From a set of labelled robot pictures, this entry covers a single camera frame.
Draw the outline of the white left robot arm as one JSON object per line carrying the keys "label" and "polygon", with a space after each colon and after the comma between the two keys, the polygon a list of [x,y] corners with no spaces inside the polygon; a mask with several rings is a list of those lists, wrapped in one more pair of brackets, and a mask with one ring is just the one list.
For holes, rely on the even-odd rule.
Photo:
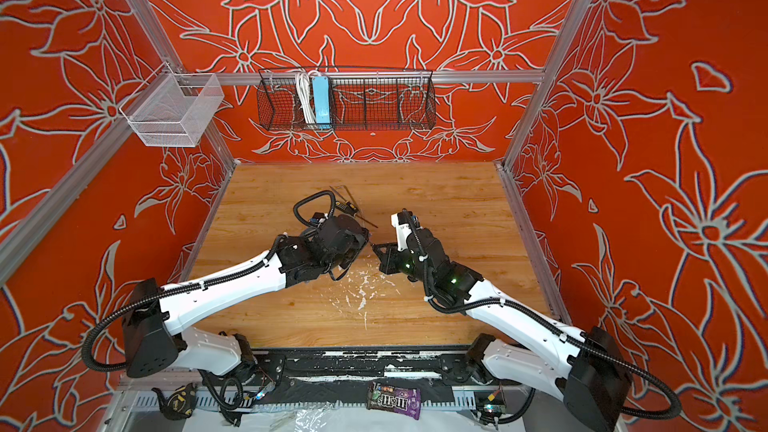
{"label": "white left robot arm", "polygon": [[[261,254],[202,278],[164,286],[144,280],[128,304],[87,333],[81,359],[92,371],[123,371],[131,378],[167,368],[201,369],[216,376],[247,368],[253,358],[245,339],[207,333],[196,324],[252,298],[331,275],[337,268],[348,270],[369,239],[369,230],[355,218],[329,216],[298,236],[281,234]],[[94,347],[115,321],[122,323],[124,359],[102,362]]]}

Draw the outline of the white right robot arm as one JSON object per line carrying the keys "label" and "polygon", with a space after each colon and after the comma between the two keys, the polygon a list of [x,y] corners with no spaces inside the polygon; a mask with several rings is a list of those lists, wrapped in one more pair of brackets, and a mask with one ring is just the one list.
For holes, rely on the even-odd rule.
{"label": "white right robot arm", "polygon": [[425,301],[444,315],[463,314],[492,326],[522,346],[477,340],[479,363],[492,377],[512,380],[560,400],[592,431],[612,431],[619,419],[671,420],[682,412],[676,392],[624,360],[614,338],[549,318],[510,297],[479,272],[449,258],[432,232],[395,227],[393,243],[372,249],[384,274],[419,282]]}

